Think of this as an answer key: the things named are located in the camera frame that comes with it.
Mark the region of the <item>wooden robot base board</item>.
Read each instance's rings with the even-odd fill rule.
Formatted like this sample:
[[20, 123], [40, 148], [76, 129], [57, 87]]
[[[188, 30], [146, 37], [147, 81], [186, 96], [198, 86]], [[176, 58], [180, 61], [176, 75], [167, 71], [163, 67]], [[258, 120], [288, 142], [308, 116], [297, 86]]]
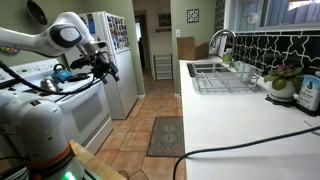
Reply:
[[71, 140], [70, 145], [76, 157], [102, 180], [127, 180], [77, 142]]

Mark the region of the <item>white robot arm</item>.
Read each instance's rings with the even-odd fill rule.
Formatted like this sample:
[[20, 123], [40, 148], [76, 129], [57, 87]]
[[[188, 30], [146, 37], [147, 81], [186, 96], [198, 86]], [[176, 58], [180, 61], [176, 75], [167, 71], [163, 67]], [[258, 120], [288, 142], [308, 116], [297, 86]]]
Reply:
[[[118, 68], [106, 60], [89, 29], [74, 12], [64, 12], [40, 34], [0, 29], [0, 45], [58, 57], [76, 47], [83, 57], [75, 68], [92, 67], [93, 75], [104, 80], [116, 76]], [[32, 93], [3, 90], [0, 100], [1, 123], [15, 127], [25, 149], [29, 180], [82, 180], [85, 169], [77, 159], [64, 130], [63, 112], [52, 100]]]

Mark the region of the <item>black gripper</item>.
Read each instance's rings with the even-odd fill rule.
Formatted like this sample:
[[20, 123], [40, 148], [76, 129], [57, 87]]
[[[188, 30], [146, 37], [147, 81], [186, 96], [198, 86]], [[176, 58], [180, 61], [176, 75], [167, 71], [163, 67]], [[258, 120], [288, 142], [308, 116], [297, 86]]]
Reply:
[[106, 59], [106, 51], [98, 51], [95, 55], [90, 55], [89, 57], [81, 57], [73, 61], [69, 67], [71, 69], [81, 69], [86, 65], [91, 66], [91, 73], [95, 78], [99, 78], [104, 84], [107, 84], [106, 76], [110, 74], [115, 81], [119, 80], [117, 76], [118, 68], [112, 62]]

